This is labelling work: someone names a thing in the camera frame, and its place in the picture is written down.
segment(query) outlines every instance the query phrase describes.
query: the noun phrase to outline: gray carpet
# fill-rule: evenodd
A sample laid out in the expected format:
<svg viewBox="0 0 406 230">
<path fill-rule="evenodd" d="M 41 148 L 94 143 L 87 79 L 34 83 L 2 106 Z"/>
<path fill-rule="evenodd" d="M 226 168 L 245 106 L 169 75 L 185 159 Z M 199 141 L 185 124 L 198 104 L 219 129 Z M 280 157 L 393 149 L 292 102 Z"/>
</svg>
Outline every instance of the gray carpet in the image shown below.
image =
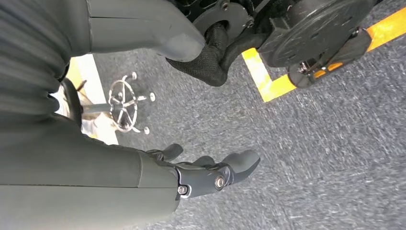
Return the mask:
<svg viewBox="0 0 406 230">
<path fill-rule="evenodd" d="M 406 6 L 387 0 L 372 25 Z M 141 106 L 140 127 L 121 145 L 185 148 L 180 160 L 257 151 L 262 162 L 246 181 L 182 201 L 170 220 L 148 230 L 406 229 L 406 37 L 367 54 L 310 89 L 264 103 L 242 58 L 212 88 L 148 50 L 95 55 L 105 92 L 136 71 L 157 95 Z M 272 78 L 284 71 L 270 69 Z"/>
</svg>

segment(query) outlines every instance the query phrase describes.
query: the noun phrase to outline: gray sleeve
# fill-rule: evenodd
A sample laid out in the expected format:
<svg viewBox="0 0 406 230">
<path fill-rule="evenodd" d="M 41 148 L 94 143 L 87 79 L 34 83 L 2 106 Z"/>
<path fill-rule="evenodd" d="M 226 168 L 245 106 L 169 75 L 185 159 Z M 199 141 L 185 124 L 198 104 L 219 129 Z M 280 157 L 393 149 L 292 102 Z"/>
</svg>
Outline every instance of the gray sleeve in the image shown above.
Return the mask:
<svg viewBox="0 0 406 230">
<path fill-rule="evenodd" d="M 154 48 L 178 60 L 200 53 L 202 38 L 166 1 L 116 0 L 115 6 L 111 2 L 0 0 L 2 229 L 120 229 L 160 220 L 179 203 L 177 176 L 171 169 L 158 166 L 143 151 L 87 138 L 72 121 L 54 114 L 58 102 L 49 93 L 58 90 L 58 79 L 73 56 L 138 47 Z M 168 18 L 153 18 L 155 23 L 138 30 L 143 25 L 140 18 L 103 11 L 112 7 L 119 12 L 121 5 L 123 12 L 134 13 L 126 5 L 129 2 L 140 4 L 135 13 L 143 7 L 155 9 L 146 2 L 165 6 L 168 15 L 178 15 L 170 24 L 178 28 L 179 23 L 185 30 L 173 33 L 164 23 L 158 29 L 166 25 L 168 33 L 163 34 L 168 36 L 140 34 Z M 131 36 L 103 37 L 113 25 L 117 26 L 113 31 L 132 31 L 123 34 Z M 176 46 L 175 34 L 194 49 L 187 52 Z M 152 37 L 155 40 L 146 43 Z"/>
</svg>

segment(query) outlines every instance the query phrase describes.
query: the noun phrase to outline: yellow stripe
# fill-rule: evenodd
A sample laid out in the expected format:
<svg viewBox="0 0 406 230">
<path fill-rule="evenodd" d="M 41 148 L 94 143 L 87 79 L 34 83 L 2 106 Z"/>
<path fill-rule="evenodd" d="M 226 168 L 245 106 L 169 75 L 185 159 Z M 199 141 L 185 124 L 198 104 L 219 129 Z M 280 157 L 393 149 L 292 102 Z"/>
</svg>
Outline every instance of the yellow stripe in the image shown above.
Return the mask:
<svg viewBox="0 0 406 230">
<path fill-rule="evenodd" d="M 368 52 L 406 33 L 406 7 L 368 28 L 372 43 Z"/>
<path fill-rule="evenodd" d="M 78 60 L 74 57 L 70 59 L 69 71 L 66 74 L 66 77 L 73 83 L 75 88 L 78 88 L 80 84 L 82 84 L 83 79 L 79 70 Z M 84 89 L 82 89 L 80 92 L 83 95 L 86 95 Z"/>
<path fill-rule="evenodd" d="M 372 37 L 372 43 L 368 49 L 368 52 L 405 34 L 405 19 L 406 7 L 371 26 L 368 29 L 368 33 Z M 251 72 L 251 76 L 254 79 L 264 102 L 269 102 L 296 89 L 296 87 L 290 82 L 287 74 L 272 82 L 269 74 L 267 72 L 263 72 L 265 66 L 255 49 L 245 51 L 243 53 L 243 58 L 249 71 Z M 342 63 L 335 63 L 330 65 L 328 69 L 332 71 L 341 65 Z M 321 77 L 324 74 L 324 71 L 319 71 L 315 74 L 315 76 Z"/>
<path fill-rule="evenodd" d="M 249 49 L 242 53 L 242 57 L 247 64 L 248 70 L 251 72 L 251 76 L 254 79 L 262 99 L 265 102 L 272 100 L 274 97 L 269 94 L 272 80 L 257 50 L 255 48 Z"/>
</svg>

